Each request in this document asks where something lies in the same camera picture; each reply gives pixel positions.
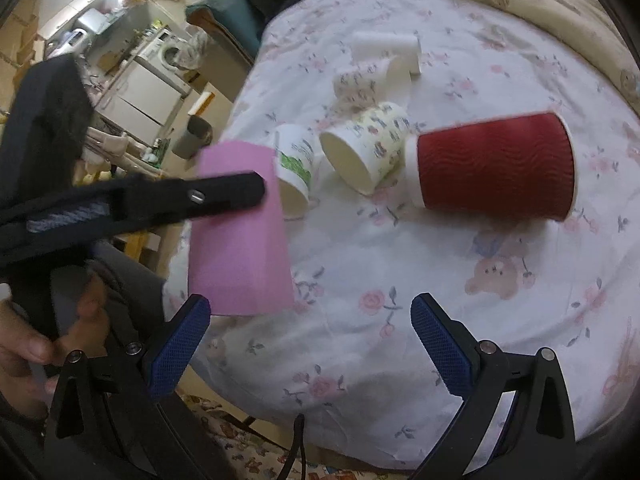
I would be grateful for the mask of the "person's left hand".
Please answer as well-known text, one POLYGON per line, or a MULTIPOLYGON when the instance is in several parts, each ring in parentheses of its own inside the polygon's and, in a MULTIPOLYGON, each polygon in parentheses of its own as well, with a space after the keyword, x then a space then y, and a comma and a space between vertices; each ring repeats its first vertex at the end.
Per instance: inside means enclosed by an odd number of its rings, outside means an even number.
POLYGON ((11 411, 29 420, 47 416, 46 400, 54 393, 58 380, 52 377, 40 385, 32 376, 32 364, 60 366, 73 350, 81 350, 87 356, 104 355, 110 328, 106 300, 104 283, 91 274, 77 303, 75 324, 52 341, 15 311, 9 286, 1 286, 1 397, 11 411))

